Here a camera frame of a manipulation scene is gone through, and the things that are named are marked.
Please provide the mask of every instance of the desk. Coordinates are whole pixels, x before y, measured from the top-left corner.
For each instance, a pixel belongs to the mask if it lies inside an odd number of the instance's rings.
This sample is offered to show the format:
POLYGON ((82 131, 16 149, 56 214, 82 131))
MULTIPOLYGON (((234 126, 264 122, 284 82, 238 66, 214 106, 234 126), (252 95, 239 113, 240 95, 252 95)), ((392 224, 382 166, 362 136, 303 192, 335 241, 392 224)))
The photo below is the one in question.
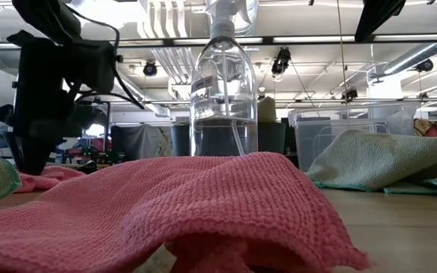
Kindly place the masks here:
MULTIPOLYGON (((437 273, 437 197, 323 190, 347 226, 355 246, 377 266, 368 273, 437 273)), ((0 209, 34 200, 14 194, 0 209)), ((355 272, 337 268, 334 273, 355 272)))

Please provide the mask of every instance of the ceiling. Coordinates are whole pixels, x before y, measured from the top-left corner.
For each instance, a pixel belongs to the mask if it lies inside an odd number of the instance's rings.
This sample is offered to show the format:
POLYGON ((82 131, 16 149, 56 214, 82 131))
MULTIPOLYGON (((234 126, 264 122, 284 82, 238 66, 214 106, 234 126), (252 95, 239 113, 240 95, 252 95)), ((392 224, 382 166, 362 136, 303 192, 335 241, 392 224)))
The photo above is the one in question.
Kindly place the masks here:
MULTIPOLYGON (((317 0, 313 7, 307 5, 307 0, 290 1, 259 1, 259 13, 255 27, 258 36, 285 35, 338 35, 338 10, 336 1, 317 0)), ((341 28, 343 34, 353 34, 358 25, 362 11, 362 0, 340 0, 341 28)), ((209 35, 209 23, 206 14, 200 12, 204 1, 193 0, 185 2, 185 25, 192 37, 209 35)), ((0 40, 18 30, 24 29, 36 36, 40 34, 31 26, 25 24, 18 13, 12 8, 0 8, 0 40)), ((425 1, 407 0, 407 5, 398 17, 389 19, 376 33, 437 33, 437 1, 434 5, 426 5, 425 1)), ((114 33, 104 27, 86 24, 83 36, 88 39, 114 39, 114 33)), ((121 28, 122 39, 139 39, 136 23, 125 24, 121 28)), ((413 47, 413 43, 375 44, 373 57, 370 44, 344 45, 343 59, 348 64, 345 77, 356 73, 365 64, 374 61, 377 64, 393 60, 413 47)), ((279 46, 260 46, 258 52, 248 52, 250 60, 255 65, 256 79, 259 86, 264 87, 268 96, 276 99, 302 99, 306 93, 300 83, 303 82, 308 93, 314 99, 330 98, 341 95, 342 88, 336 88, 344 80, 342 65, 342 50, 339 45, 295 45, 290 46, 292 67, 286 70, 281 82, 274 82, 270 72, 270 64, 279 50, 279 46)), ((201 48, 192 48, 193 57, 197 58, 201 48)), ((133 84, 141 88, 146 99, 170 100, 168 93, 168 75, 159 66, 155 77, 145 77, 142 69, 146 60, 153 59, 150 49, 122 49, 124 56, 121 71, 128 76, 133 84)), ((431 60, 437 69, 437 55, 431 60)), ((0 52, 0 68, 17 73, 18 51, 0 52)), ((437 73, 431 77, 413 82, 418 78, 417 72, 404 72, 402 90, 405 96, 415 96, 420 89, 437 86, 437 73)), ((360 97, 366 96, 367 84, 360 81, 355 84, 360 97)), ((134 111, 131 105, 119 105, 115 111, 134 111)))

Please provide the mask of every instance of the spray nozzle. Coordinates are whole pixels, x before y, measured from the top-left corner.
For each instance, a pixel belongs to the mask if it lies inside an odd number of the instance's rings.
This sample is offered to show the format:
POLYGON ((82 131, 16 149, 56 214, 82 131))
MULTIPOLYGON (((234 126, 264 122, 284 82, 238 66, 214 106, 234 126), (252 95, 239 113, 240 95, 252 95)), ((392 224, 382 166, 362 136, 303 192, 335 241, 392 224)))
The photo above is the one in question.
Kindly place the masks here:
POLYGON ((206 11, 214 20, 231 20, 232 16, 239 13, 242 19, 250 24, 246 0, 217 0, 211 4, 206 11))

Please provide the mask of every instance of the clear plastic spray bottle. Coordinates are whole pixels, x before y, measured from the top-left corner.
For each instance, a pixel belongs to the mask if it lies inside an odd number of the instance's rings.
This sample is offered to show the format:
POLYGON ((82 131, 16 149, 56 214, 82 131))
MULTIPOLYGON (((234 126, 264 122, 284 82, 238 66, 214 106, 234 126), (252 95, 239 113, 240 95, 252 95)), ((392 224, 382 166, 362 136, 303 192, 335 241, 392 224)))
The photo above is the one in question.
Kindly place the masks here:
POLYGON ((210 42, 200 54, 190 96, 190 155, 245 155, 257 152, 256 76, 235 42, 232 17, 250 22, 245 0, 218 0, 210 42))

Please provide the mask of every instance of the trigger sprayer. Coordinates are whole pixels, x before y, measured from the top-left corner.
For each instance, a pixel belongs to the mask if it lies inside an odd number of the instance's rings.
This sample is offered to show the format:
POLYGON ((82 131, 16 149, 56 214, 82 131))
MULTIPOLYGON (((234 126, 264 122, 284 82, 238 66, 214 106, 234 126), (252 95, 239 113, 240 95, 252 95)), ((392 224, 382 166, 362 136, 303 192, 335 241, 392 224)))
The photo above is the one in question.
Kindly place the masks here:
POLYGON ((190 155, 245 155, 257 151, 256 76, 235 42, 232 18, 250 22, 245 0, 218 0, 210 42, 198 57, 190 95, 190 155))

